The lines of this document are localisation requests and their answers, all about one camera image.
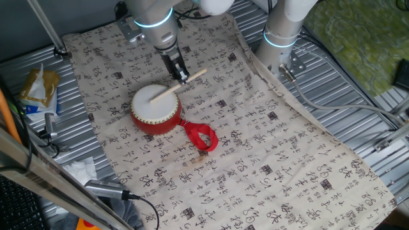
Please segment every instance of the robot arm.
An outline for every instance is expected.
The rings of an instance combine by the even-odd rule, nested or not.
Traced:
[[[291,50],[304,19],[317,0],[278,0],[268,15],[257,58],[274,74],[281,64],[291,66]]]
[[[178,24],[173,6],[182,0],[125,0],[144,38],[160,53],[167,70],[179,83],[184,84],[189,76],[178,46]],[[224,13],[234,0],[195,0],[210,15]]]

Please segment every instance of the red ribbon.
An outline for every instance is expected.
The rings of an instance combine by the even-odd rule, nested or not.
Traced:
[[[199,150],[213,151],[219,143],[216,133],[208,125],[195,124],[183,119],[180,120],[179,125],[185,128],[188,138]],[[200,138],[199,133],[210,137],[210,146],[207,146],[207,144]]]

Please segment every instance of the drum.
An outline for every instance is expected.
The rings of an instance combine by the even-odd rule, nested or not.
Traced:
[[[167,89],[152,84],[138,90],[131,103],[131,118],[136,127],[150,135],[166,134],[181,121],[181,103],[176,93],[171,93],[155,102],[149,100]]]

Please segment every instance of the wooden stick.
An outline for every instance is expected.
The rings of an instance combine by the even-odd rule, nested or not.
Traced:
[[[207,72],[207,69],[204,68],[204,69],[200,70],[199,72],[195,73],[194,75],[191,75],[191,76],[186,80],[186,82],[190,82],[190,81],[192,81],[193,79],[195,79],[196,77],[199,77],[200,75],[202,75],[202,74],[204,74],[204,73],[206,73],[206,72]],[[152,99],[149,101],[149,103],[152,103],[152,102],[155,102],[155,101],[161,99],[162,97],[164,97],[164,96],[166,96],[166,95],[172,93],[173,91],[179,89],[180,87],[181,87],[181,84],[177,84],[177,85],[175,85],[175,86],[173,86],[173,87],[167,89],[166,91],[164,91],[164,92],[160,93],[159,95],[157,95],[156,97],[152,98]]]

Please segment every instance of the metal grid table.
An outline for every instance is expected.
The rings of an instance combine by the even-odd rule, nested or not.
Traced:
[[[263,37],[262,31],[267,14],[250,0],[235,1],[230,11],[251,49],[257,49]],[[322,54],[317,46],[309,42],[299,40],[296,44],[303,49]],[[56,162],[65,165],[74,160],[93,157],[98,179],[117,181],[89,123],[72,66],[69,60],[55,56],[53,48],[48,47],[0,64],[0,73],[6,79],[11,91],[17,94],[33,67],[39,68],[43,63],[45,69],[55,70],[61,77],[58,86],[58,104],[61,110],[56,119],[58,138],[54,139],[54,143],[66,144],[70,149],[69,153],[61,153],[56,158]],[[340,69],[337,68],[335,71],[320,57],[297,49],[295,52],[307,67],[306,72],[297,76],[297,81],[305,95],[313,102],[322,105],[342,105],[370,104],[373,101],[373,98],[366,96],[355,81],[349,79]],[[283,84],[298,96],[292,84],[286,80]],[[312,107],[307,109],[338,139],[358,153],[393,193],[407,184],[409,150],[404,142],[399,141],[379,153],[373,148],[378,141],[390,134],[387,131],[390,128],[387,121],[377,113],[362,109],[345,111],[321,111]],[[29,124],[34,130],[39,131],[44,127],[44,120],[29,122]],[[401,202],[403,198],[397,197],[397,201]],[[57,221],[59,217],[55,214],[55,204],[45,199],[41,202],[45,218],[50,223]]]

